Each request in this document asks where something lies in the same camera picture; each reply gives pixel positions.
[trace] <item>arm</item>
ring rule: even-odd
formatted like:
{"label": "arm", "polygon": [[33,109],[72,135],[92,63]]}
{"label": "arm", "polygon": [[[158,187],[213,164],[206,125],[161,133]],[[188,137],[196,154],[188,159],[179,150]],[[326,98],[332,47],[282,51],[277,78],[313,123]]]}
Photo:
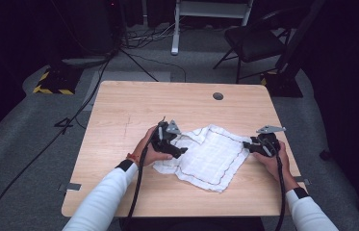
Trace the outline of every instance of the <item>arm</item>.
{"label": "arm", "polygon": [[[126,160],[108,173],[89,193],[63,230],[108,229],[121,198],[125,195],[138,170],[141,153],[154,129],[155,127],[150,128],[145,137],[138,143],[133,154],[128,154]],[[158,160],[170,159],[172,159],[170,154],[156,152],[149,144],[144,165],[148,166]]]}
{"label": "arm", "polygon": [[[290,162],[284,142],[280,142],[280,147],[279,156],[283,165],[282,174],[284,177],[286,197],[296,229],[298,231],[338,230],[320,206],[297,184],[290,173]],[[275,158],[265,157],[259,153],[253,153],[253,156],[266,166],[275,180],[279,181]]]}

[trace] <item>white sleeve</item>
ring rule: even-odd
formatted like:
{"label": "white sleeve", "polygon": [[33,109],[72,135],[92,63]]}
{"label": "white sleeve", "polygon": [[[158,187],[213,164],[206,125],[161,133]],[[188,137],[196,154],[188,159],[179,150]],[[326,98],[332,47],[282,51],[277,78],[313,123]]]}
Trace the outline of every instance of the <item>white sleeve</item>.
{"label": "white sleeve", "polygon": [[286,193],[293,221],[298,231],[338,230],[329,217],[302,188]]}
{"label": "white sleeve", "polygon": [[137,170],[133,162],[121,162],[87,195],[63,230],[107,230]]}

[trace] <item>human hand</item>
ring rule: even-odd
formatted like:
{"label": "human hand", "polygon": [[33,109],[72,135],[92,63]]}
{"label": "human hand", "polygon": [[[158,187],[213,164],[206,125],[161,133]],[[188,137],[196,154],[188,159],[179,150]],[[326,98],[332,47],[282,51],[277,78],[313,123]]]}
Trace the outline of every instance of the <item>human hand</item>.
{"label": "human hand", "polygon": [[[140,165],[140,159],[143,149],[146,146],[146,143],[149,141],[149,138],[152,136],[153,131],[157,126],[153,126],[148,129],[145,136],[140,140],[132,154],[128,154],[127,159],[133,161],[137,166]],[[162,161],[162,160],[171,160],[173,158],[172,155],[157,152],[154,150],[152,144],[148,145],[148,151],[146,152],[145,160],[143,162],[144,166],[149,166],[150,164],[154,163],[155,161]]]}
{"label": "human hand", "polygon": [[[282,174],[284,178],[284,184],[286,187],[286,191],[299,187],[294,177],[290,172],[290,161],[288,159],[287,151],[285,149],[285,143],[282,141],[278,141],[280,144],[280,150],[278,151],[278,155],[281,159],[282,163]],[[278,164],[275,157],[266,157],[261,155],[258,152],[253,152],[252,155],[263,165],[266,166],[267,171],[271,173],[271,175],[275,178],[279,183],[279,174],[278,174]]]}

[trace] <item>black chair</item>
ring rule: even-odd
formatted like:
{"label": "black chair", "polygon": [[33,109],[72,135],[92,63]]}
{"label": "black chair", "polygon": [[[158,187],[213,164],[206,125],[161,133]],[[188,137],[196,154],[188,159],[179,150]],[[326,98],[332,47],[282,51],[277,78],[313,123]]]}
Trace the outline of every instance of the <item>black chair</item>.
{"label": "black chair", "polygon": [[[223,61],[238,58],[236,84],[241,79],[270,70],[277,69],[278,72],[283,67],[281,66],[282,62],[277,62],[275,68],[241,77],[241,62],[251,63],[284,54],[287,50],[292,30],[299,26],[309,10],[309,6],[283,9],[268,13],[249,25],[226,30],[224,37],[231,48],[213,69],[216,69]],[[284,30],[281,34],[276,35],[273,30],[277,29]],[[233,52],[236,53],[236,56],[228,58]]]}

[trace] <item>gray floor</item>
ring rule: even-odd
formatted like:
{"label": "gray floor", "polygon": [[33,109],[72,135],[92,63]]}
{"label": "gray floor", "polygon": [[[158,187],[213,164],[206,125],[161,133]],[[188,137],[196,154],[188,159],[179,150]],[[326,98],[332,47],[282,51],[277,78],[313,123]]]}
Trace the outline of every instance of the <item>gray floor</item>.
{"label": "gray floor", "polygon": [[[218,30],[188,30],[181,35],[179,55],[170,55],[171,37],[150,43],[141,49],[126,49],[128,53],[163,62],[158,64],[135,58],[147,71],[168,72],[171,82],[233,84],[236,61],[213,65],[228,49],[223,32]],[[244,66],[244,73],[265,69],[276,59]],[[179,65],[183,69],[168,64]],[[42,148],[59,132],[53,125],[72,117],[82,105],[99,67],[83,72],[75,95],[32,93],[45,66],[24,82],[27,97],[0,123],[0,193]],[[111,60],[107,71],[141,71],[122,53]],[[149,81],[144,75],[143,81]],[[272,102],[287,128],[287,138],[302,175],[312,182],[308,191],[340,230],[359,230],[357,197],[339,167],[324,162],[319,153],[327,148],[323,124],[312,88],[305,74],[296,76],[303,98],[274,97]],[[259,84],[256,77],[242,84]],[[78,115],[87,126],[90,111]],[[0,230],[61,230],[67,223],[61,213],[64,193],[57,188],[70,179],[85,129],[76,122],[60,135],[49,148],[16,180],[0,201]],[[263,218],[266,230],[273,230],[278,217]],[[119,230],[113,224],[110,230]],[[295,230],[286,217],[282,230]]]}

